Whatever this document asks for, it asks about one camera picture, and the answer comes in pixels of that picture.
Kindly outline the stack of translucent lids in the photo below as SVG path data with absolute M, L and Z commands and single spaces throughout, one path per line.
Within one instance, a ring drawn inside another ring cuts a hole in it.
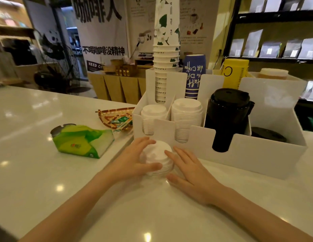
M 289 75 L 288 70 L 274 69 L 274 68 L 262 68 L 256 77 L 265 78 L 265 79 L 286 80 L 288 75 Z

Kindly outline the white cup organizer box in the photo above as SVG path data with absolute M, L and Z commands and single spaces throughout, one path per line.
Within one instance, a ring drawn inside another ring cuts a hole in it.
M 170 109 L 175 99 L 185 96 L 187 74 L 171 72 L 167 74 L 167 90 L 165 107 L 170 116 Z M 201 76 L 198 100 L 203 107 L 202 120 L 205 118 L 208 99 L 215 90 L 223 87 L 224 77 L 214 74 Z M 199 126 L 191 126 L 187 143 L 175 140 L 175 122 L 155 120 L 154 140 L 164 141 L 171 147 L 180 146 L 193 151 L 200 159 L 212 161 L 247 171 L 279 179 L 286 179 L 293 171 L 296 163 L 307 149 L 303 130 L 295 114 L 294 107 L 306 82 L 289 76 L 287 80 L 244 77 L 239 89 L 249 93 L 255 107 L 249 115 L 246 134 L 251 127 L 273 130 L 283 135 L 287 143 L 235 134 L 230 147 L 225 153 L 212 149 L 215 130 Z M 146 105 L 155 102 L 155 71 L 146 70 L 146 92 L 133 111 L 134 138 L 144 137 L 141 111 Z

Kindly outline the row of golden packets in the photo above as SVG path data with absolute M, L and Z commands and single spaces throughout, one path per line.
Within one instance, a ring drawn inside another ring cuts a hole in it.
M 122 65 L 115 67 L 117 76 L 134 77 L 138 74 L 137 65 Z

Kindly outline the person's right forearm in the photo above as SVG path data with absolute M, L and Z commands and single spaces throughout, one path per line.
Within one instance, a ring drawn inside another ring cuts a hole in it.
M 220 186 L 210 203 L 231 216 L 260 242 L 313 242 L 313 237 L 246 199 Z

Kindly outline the wide white lid stack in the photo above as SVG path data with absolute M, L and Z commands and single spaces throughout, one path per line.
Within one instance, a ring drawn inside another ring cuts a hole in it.
M 200 101 L 191 98 L 176 99 L 171 106 L 171 121 L 175 123 L 175 140 L 188 142 L 191 126 L 202 125 L 203 107 Z

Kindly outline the white pouch bag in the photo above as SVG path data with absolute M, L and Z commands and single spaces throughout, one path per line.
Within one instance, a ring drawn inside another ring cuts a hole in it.
M 304 93 L 300 97 L 301 99 L 313 102 L 313 81 L 308 81 Z

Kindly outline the green tissue pack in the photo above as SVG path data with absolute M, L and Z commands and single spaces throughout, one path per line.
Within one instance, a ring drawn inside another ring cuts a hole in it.
M 100 159 L 115 141 L 112 130 L 76 124 L 57 126 L 50 134 L 59 152 L 95 159 Z

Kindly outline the row of grey coffee bags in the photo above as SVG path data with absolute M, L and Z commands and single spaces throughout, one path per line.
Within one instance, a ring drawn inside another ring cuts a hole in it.
M 313 10 L 313 0 L 251 0 L 249 13 Z
M 230 57 L 313 60 L 313 38 L 261 42 L 262 30 L 250 32 L 247 39 L 233 39 Z

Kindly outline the white banner with black characters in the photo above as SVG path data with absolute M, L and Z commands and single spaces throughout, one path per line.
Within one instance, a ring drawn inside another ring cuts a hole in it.
M 88 73 L 128 56 L 125 0 L 71 0 Z

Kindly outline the stack of blue paper cups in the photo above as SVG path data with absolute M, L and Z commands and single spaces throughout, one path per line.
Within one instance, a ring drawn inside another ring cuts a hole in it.
M 206 74 L 206 56 L 187 55 L 183 60 L 183 66 L 183 73 L 187 73 L 185 98 L 197 99 L 201 76 Z

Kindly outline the stack of leaf-print paper cups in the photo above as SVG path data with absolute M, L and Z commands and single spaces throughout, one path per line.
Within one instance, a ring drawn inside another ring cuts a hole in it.
M 180 0 L 156 0 L 153 67 L 155 101 L 166 102 L 167 73 L 179 71 Z

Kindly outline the tall stack of black lids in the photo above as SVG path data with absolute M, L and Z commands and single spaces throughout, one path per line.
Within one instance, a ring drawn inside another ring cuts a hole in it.
M 222 88 L 216 90 L 208 100 L 205 128 L 216 131 L 213 150 L 228 151 L 235 134 L 244 134 L 248 116 L 255 103 L 248 92 L 238 89 Z

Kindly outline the black standing fan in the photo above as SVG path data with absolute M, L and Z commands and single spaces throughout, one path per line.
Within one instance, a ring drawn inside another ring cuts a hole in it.
M 69 55 L 65 54 L 65 50 L 60 43 L 50 45 L 49 48 L 52 52 L 45 51 L 45 55 L 56 60 L 59 69 L 46 64 L 47 71 L 37 71 L 34 74 L 34 81 L 40 88 L 67 94 L 72 89 L 73 80 L 75 79 L 74 64 L 71 63 Z M 67 72 L 63 70 L 62 65 L 59 63 L 60 60 L 65 60 L 67 62 Z

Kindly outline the wooden wall shelf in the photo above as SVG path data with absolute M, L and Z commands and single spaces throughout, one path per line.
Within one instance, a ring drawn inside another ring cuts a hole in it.
M 0 0 L 0 86 L 22 83 L 23 65 L 36 64 L 29 45 L 36 44 L 24 0 Z

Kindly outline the person's right hand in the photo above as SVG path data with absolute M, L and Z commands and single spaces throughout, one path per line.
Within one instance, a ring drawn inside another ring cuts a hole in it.
M 184 150 L 195 156 L 192 151 Z M 174 153 L 167 150 L 164 152 L 174 162 Z M 188 190 L 181 191 L 202 205 L 220 208 L 223 201 L 223 191 L 226 191 L 227 187 L 219 183 L 196 156 L 195 158 L 197 162 L 196 167 L 177 167 L 175 165 L 183 174 L 182 178 L 188 182 Z

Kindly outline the person's left hand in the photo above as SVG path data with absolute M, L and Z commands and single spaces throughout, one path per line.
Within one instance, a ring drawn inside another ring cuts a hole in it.
M 137 177 L 139 173 L 140 155 L 148 146 L 155 144 L 156 141 L 149 137 L 135 139 L 122 153 L 103 170 L 108 182 L 112 185 L 117 182 Z

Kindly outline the woven bamboo tray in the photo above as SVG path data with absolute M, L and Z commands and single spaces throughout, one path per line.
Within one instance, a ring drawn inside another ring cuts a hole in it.
M 98 113 L 98 116 L 101 120 L 101 122 L 106 126 L 107 123 L 107 119 L 109 117 L 114 117 L 117 115 L 121 115 L 121 116 L 132 116 L 133 110 L 135 109 L 135 107 L 128 107 L 128 108 L 119 108 L 119 109 L 110 109 L 110 110 L 98 110 L 96 111 L 96 113 Z M 129 131 L 129 130 L 114 130 L 112 129 L 114 132 L 120 132 L 120 131 Z

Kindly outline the stack of yellow paper cups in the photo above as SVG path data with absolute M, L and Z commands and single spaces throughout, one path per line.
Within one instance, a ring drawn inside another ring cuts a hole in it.
M 221 68 L 223 88 L 239 89 L 242 78 L 247 76 L 249 60 L 226 58 Z

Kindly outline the green sachets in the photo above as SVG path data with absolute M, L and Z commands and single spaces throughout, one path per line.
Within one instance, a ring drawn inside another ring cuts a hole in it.
M 131 115 L 109 117 L 106 125 L 114 130 L 129 130 L 133 128 L 133 118 Z

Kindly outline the white illustrated poster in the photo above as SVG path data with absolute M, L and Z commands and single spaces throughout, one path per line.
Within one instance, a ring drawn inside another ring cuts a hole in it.
M 130 52 L 152 53 L 156 0 L 126 0 Z M 184 53 L 204 54 L 209 63 L 219 0 L 180 0 L 180 57 Z

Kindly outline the panda figure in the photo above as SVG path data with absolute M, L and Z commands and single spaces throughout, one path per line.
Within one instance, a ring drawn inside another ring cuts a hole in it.
M 49 29 L 42 34 L 40 44 L 44 52 L 53 53 L 63 51 L 60 35 L 54 29 Z

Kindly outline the cardboard display counter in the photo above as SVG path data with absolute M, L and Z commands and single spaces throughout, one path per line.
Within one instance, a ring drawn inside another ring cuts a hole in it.
M 146 91 L 146 69 L 139 68 L 134 77 L 88 73 L 98 99 L 136 105 Z

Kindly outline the short stack of white lids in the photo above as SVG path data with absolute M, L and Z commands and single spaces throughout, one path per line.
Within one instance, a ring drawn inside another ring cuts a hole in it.
M 148 172 L 147 175 L 163 175 L 167 174 L 174 168 L 174 163 L 166 154 L 165 150 L 172 152 L 172 148 L 169 144 L 163 141 L 156 141 L 153 145 L 148 145 L 140 155 L 141 163 L 161 163 L 162 169 L 158 171 Z

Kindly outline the black shelf rack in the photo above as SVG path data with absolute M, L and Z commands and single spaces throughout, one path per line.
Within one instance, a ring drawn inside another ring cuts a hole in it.
M 259 72 L 262 68 L 288 70 L 289 74 L 306 81 L 313 81 L 313 60 L 285 58 L 230 57 L 233 39 L 247 39 L 250 32 L 262 30 L 261 42 L 313 38 L 313 10 L 293 12 L 249 13 L 251 0 L 235 0 L 232 20 L 223 52 L 224 58 L 249 60 L 249 71 Z

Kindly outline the low stack of black lids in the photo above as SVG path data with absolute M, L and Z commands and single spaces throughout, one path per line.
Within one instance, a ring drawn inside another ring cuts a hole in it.
M 251 127 L 251 136 L 252 137 L 257 137 L 257 138 L 262 138 L 262 139 L 267 139 L 267 140 L 272 140 L 272 141 L 277 141 L 277 142 L 287 142 L 287 139 L 279 134 L 278 132 L 261 128 L 261 127 Z

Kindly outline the narrow white lid stack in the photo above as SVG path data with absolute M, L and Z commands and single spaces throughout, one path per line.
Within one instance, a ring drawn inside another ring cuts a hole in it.
M 163 105 L 146 105 L 141 110 L 143 120 L 143 133 L 145 135 L 154 134 L 154 120 L 167 120 L 167 109 Z

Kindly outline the person's left forearm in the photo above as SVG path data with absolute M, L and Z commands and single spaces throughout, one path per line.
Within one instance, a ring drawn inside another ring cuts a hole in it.
M 100 171 L 48 217 L 37 224 L 18 242 L 70 242 L 86 216 L 117 178 Z

